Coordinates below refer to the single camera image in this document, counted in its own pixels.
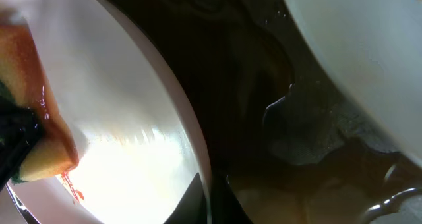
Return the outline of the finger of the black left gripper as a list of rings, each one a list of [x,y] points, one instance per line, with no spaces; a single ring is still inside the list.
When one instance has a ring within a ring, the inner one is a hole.
[[[43,127],[33,110],[1,98],[1,190],[42,136]]]

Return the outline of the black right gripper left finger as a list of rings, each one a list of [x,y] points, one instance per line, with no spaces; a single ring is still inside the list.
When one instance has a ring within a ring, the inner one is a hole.
[[[197,173],[164,224],[207,224],[207,204]]]

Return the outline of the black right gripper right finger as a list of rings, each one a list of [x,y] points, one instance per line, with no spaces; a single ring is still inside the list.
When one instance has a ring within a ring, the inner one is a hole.
[[[224,176],[213,174],[210,205],[212,224],[253,224]]]

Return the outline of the orange green sponge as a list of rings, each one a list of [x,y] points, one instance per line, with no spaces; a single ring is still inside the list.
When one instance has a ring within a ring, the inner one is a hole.
[[[77,167],[31,32],[1,26],[1,184],[37,181]]]

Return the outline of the white plate with sauce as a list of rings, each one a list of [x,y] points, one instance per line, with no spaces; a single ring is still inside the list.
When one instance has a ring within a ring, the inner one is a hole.
[[[195,112],[141,29],[108,0],[1,0],[29,27],[78,167],[8,184],[25,223],[164,223],[198,173],[210,214],[211,170]]]

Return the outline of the large brown serving tray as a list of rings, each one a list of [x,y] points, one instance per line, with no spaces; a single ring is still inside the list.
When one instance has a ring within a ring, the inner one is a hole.
[[[253,223],[420,223],[421,168],[332,83],[284,0],[108,0],[182,85]]]

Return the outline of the pale blue plate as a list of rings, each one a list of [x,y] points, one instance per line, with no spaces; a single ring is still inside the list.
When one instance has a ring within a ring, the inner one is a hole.
[[[421,163],[421,0],[284,0],[327,75]]]

